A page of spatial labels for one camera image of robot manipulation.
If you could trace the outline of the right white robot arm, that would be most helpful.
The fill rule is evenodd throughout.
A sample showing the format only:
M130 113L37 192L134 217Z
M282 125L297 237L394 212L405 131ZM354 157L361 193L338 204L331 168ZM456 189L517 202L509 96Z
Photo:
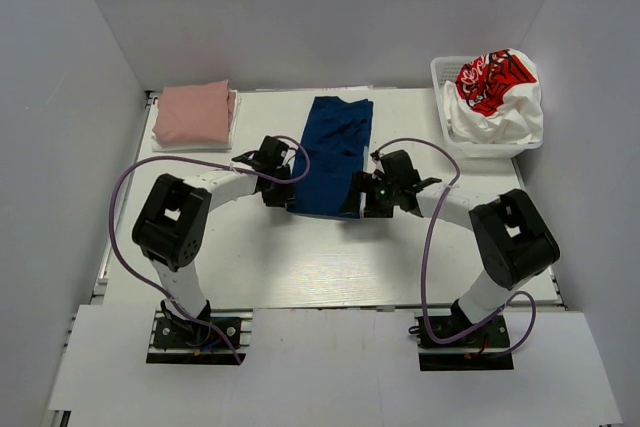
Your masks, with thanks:
M474 236L482 271L451 307L444 333L423 319L429 339L437 345L477 344L522 286L560 258L560 249L529 195L512 189L498 195L459 190L457 181L420 176L409 154L398 150L377 159L373 172L353 174L343 214L390 218L396 209L429 221L421 261L421 308L428 302L430 250L438 221L462 227Z

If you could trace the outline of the blue t shirt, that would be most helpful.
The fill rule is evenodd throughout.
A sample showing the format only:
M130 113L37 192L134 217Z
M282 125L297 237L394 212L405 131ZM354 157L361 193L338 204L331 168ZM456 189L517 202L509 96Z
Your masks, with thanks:
M316 97L304 127L293 175L296 182L290 213L325 218L354 218L343 213L352 176L366 165L374 103L369 99L346 102L336 96Z

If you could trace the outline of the white red print t shirt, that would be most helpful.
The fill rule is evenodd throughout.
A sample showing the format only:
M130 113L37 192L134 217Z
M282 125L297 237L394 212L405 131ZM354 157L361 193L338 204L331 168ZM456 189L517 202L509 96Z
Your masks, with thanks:
M445 125L457 143L525 146L543 140L535 63L516 49L464 63L442 88Z

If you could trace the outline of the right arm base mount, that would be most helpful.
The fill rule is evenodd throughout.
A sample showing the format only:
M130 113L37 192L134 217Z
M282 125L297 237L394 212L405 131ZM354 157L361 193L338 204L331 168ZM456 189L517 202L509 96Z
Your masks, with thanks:
M510 371L512 354L499 356L511 346L503 316L493 319L464 339L447 345L435 343L428 335L423 317L416 317L408 334L418 346L422 372Z

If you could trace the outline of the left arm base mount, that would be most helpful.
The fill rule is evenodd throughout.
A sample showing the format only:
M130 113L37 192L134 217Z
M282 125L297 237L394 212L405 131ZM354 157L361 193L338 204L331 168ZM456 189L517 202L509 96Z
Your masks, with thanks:
M251 340L253 311L213 311L211 323L222 330L235 349L231 349L215 330L204 328L195 338L168 320L159 310L152 323L146 354L147 364L239 366Z

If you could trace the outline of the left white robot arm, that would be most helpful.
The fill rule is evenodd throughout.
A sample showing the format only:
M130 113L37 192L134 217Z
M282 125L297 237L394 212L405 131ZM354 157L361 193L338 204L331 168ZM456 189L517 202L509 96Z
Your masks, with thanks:
M202 345L211 334L210 303L195 268L209 213L255 194L268 207L291 204L294 187L285 160L288 150L282 139L267 136L257 151L233 159L248 167L245 172L216 169L187 178L163 174L156 179L134 224L132 240L168 293L161 310L188 345Z

